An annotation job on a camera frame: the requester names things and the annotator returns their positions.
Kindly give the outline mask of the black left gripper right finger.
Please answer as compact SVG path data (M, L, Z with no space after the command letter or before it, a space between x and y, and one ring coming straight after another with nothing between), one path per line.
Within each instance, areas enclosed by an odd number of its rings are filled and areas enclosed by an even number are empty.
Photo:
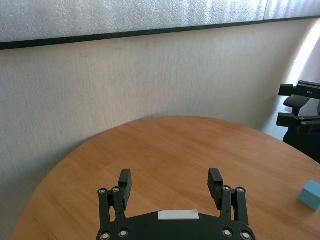
M233 209L234 221L249 225L246 190L243 187L232 189L224 185L224 180L217 168L209 168L207 185L216 208L220 211L221 219L231 220Z

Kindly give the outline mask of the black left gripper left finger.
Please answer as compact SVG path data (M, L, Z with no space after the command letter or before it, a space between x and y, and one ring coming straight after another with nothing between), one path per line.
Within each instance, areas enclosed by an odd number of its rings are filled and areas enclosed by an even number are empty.
M110 208L115 212L115 222L123 222L126 219L125 211L132 189L132 174L130 169L122 169L118 186L111 190L101 188L98 190L99 223L100 230L107 230L111 226Z

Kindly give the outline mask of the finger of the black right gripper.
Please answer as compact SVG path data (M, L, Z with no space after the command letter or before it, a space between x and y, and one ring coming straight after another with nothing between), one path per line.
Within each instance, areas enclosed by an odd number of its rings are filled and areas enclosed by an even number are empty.
M302 96L306 98L320 97L320 84L300 80L296 86L293 84L281 84L279 96Z
M320 116L295 116L290 113L279 113L276 125L288 127L298 133L319 133Z

